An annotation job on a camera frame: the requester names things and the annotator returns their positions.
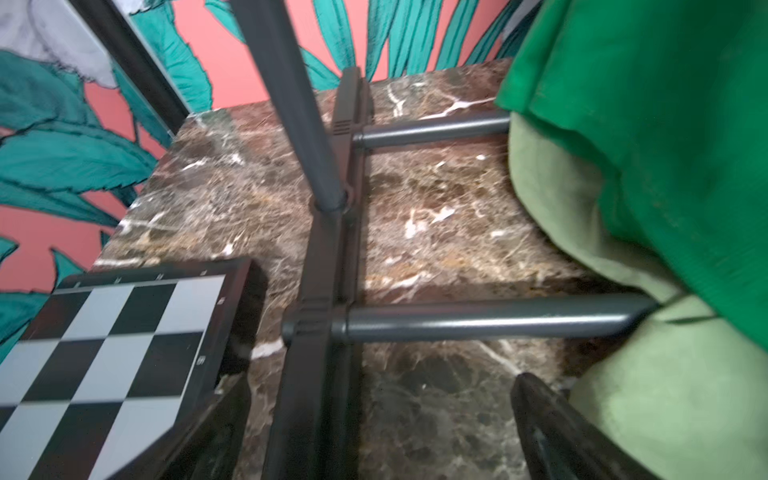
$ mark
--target teal leaf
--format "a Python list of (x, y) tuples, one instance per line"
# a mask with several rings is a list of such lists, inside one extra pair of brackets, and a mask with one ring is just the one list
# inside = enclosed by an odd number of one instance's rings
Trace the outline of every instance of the teal leaf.
[(114, 195), (114, 197), (117, 198), (126, 208), (133, 204), (137, 196), (133, 185), (113, 188), (110, 190), (110, 193), (112, 193), (112, 195)]
[(453, 11), (445, 38), (442, 40), (440, 55), (437, 57), (435, 70), (451, 68), (458, 65), (458, 56), (462, 53), (464, 37), (469, 30), (472, 16), (478, 6), (478, 0), (459, 0), (456, 10)]
[[(211, 12), (216, 20), (219, 21), (229, 32), (241, 42), (245, 42), (240, 27), (237, 26), (235, 16), (229, 2), (223, 0), (206, 0), (205, 8)], [(339, 86), (339, 75), (333, 73), (326, 67), (315, 55), (312, 55), (304, 48), (301, 49), (301, 56), (304, 59), (306, 73), (312, 82), (312, 88), (316, 90), (330, 90)]]
[(0, 362), (47, 299), (44, 293), (0, 292)]
[(518, 24), (517, 28), (509, 34), (507, 38), (504, 39), (504, 42), (502, 43), (502, 47), (499, 49), (498, 53), (496, 54), (496, 58), (507, 58), (507, 57), (514, 57), (518, 54), (518, 50), (520, 50), (520, 46), (523, 43), (523, 40), (525, 39), (525, 34), (528, 33), (528, 30), (531, 28), (531, 25), (533, 25), (533, 21), (536, 19), (536, 14), (538, 14), (539, 9), (541, 9), (541, 3), (536, 5)]
[(344, 0), (314, 0), (314, 5), (320, 32), (336, 66), (342, 71), (354, 67), (355, 45)]
[(22, 130), (53, 119), (98, 125), (76, 74), (0, 51), (0, 127)]
[(37, 210), (71, 220), (116, 227), (118, 219), (70, 191), (43, 192), (0, 180), (0, 205)]
[(210, 81), (190, 46), (179, 36), (170, 2), (130, 17), (193, 112), (213, 105)]
[(369, 0), (368, 2), (368, 48), (366, 49), (366, 78), (373, 79), (389, 30), (392, 28), (392, 20), (395, 19), (395, 10), (398, 0)]
[(79, 275), (85, 271), (83, 267), (77, 265), (62, 252), (52, 248), (51, 252), (53, 253), (53, 261), (56, 266), (56, 285), (70, 275)]
[(302, 48), (301, 56), (304, 59), (306, 73), (310, 77), (312, 88), (315, 90), (331, 90), (339, 86), (339, 75), (333, 73), (315, 55)]
[(210, 13), (214, 14), (216, 20), (229, 30), (235, 38), (245, 43), (245, 38), (240, 32), (240, 26), (235, 20), (229, 2), (225, 2), (224, 0), (205, 0), (205, 8), (207, 8)]
[(502, 33), (504, 25), (507, 25), (507, 21), (512, 17), (512, 12), (520, 5), (521, 0), (509, 0), (507, 5), (504, 6), (498, 16), (494, 19), (491, 25), (482, 34), (477, 45), (472, 49), (472, 53), (469, 54), (465, 65), (474, 65), (484, 62), (488, 58), (488, 54), (491, 53), (496, 39)]
[(105, 190), (144, 181), (156, 160), (100, 127), (51, 121), (6, 137), (0, 179), (47, 192)]
[[(2, 310), (2, 300), (0, 300), (0, 310)], [(16, 344), (16, 342), (18, 342), (18, 339), (20, 339), (22, 335), (24, 335), (24, 331), (26, 329), (27, 329), (27, 324), (23, 323), (22, 326), (20, 326), (15, 332), (13, 332), (6, 339), (6, 341), (4, 342), (0, 341), (0, 363), (2, 363), (3, 359), (6, 356), (8, 356), (8, 352), (10, 352), (13, 346)]]
[(99, 239), (101, 240), (101, 249), (103, 250), (104, 247), (107, 246), (107, 242), (109, 242), (110, 235), (109, 233), (102, 230), (101, 232), (98, 233), (98, 236), (99, 236)]
[(422, 2), (408, 55), (406, 73), (409, 75), (427, 71), (432, 47), (435, 45), (437, 21), (440, 18), (441, 8), (442, 0), (423, 0)]
[(18, 248), (18, 243), (7, 238), (0, 237), (0, 263), (5, 260), (8, 255), (14, 253)]
[(152, 138), (163, 147), (170, 147), (173, 137), (165, 123), (157, 116), (152, 107), (149, 106), (144, 97), (136, 89), (133, 82), (123, 73), (123, 70), (114, 62), (112, 63), (112, 73), (118, 83), (120, 93), (123, 94), (128, 106), (131, 107), (131, 113), (134, 120), (138, 121)]
[[(181, 93), (192, 111), (210, 110), (213, 106), (208, 75), (200, 61), (184, 43), (174, 24), (170, 2), (153, 3), (152, 9), (131, 15), (136, 29), (149, 44), (157, 60)], [(167, 125), (157, 116), (117, 64), (112, 65), (115, 81), (136, 120), (162, 146), (168, 148), (173, 139)]]
[(423, 0), (399, 0), (389, 29), (389, 76), (400, 77), (406, 71), (416, 23)]

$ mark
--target brown marble tabletop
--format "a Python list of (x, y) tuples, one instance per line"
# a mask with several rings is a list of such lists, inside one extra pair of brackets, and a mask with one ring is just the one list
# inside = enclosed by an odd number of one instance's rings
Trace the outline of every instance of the brown marble tabletop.
[[(493, 108), (509, 61), (372, 86), (374, 123)], [(325, 121), (335, 92), (317, 95)], [(365, 302), (490, 300), (618, 287), (552, 246), (515, 197), (506, 136), (369, 155)], [(309, 189), (269, 102), (195, 114), (94, 268), (251, 256), (270, 286), (249, 370), (234, 478), (260, 478), (310, 228)], [(509, 392), (530, 371), (556, 389), (611, 348), (594, 340), (366, 345), (360, 478), (527, 478)]]

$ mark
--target light green fabric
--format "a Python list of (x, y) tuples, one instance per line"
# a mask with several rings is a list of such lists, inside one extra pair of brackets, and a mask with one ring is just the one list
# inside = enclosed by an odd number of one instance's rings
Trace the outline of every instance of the light green fabric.
[(496, 100), (598, 166), (608, 231), (766, 349), (767, 25), (763, 0), (545, 0)]
[(612, 237), (593, 164), (511, 115), (515, 192), (552, 241), (663, 304), (593, 366), (571, 403), (666, 480), (768, 478), (768, 354), (688, 293), (650, 251)]

